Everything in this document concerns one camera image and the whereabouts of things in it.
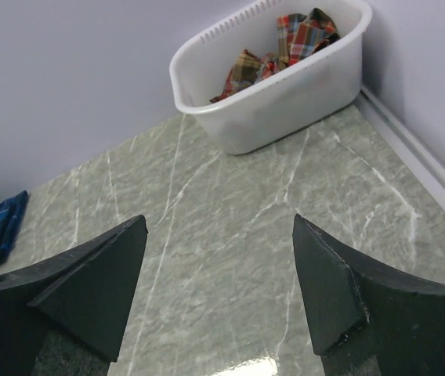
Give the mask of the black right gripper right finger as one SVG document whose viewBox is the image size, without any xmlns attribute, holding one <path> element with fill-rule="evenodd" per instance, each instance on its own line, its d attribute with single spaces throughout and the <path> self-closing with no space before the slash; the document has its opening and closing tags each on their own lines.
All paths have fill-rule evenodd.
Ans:
<svg viewBox="0 0 445 376">
<path fill-rule="evenodd" d="M 292 238 L 326 375 L 445 375 L 445 284 L 379 262 L 300 215 Z"/>
</svg>

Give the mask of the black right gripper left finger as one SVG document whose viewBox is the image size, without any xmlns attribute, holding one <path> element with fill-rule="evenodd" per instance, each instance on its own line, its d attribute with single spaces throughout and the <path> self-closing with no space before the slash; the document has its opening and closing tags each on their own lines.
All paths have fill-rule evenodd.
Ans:
<svg viewBox="0 0 445 376">
<path fill-rule="evenodd" d="M 0 275 L 0 375 L 105 375 L 117 361 L 147 244 L 137 215 Z"/>
</svg>

